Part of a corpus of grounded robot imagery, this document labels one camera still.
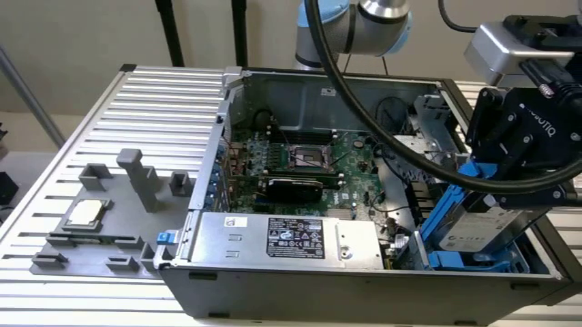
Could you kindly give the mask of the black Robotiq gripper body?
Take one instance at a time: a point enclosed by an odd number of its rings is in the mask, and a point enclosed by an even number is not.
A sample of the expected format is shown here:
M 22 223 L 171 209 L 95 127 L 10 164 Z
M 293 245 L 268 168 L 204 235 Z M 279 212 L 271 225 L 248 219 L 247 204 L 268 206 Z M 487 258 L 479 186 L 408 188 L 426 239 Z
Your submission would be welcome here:
M 495 91 L 496 187 L 551 187 L 580 173 L 580 88 L 547 98 L 536 89 Z

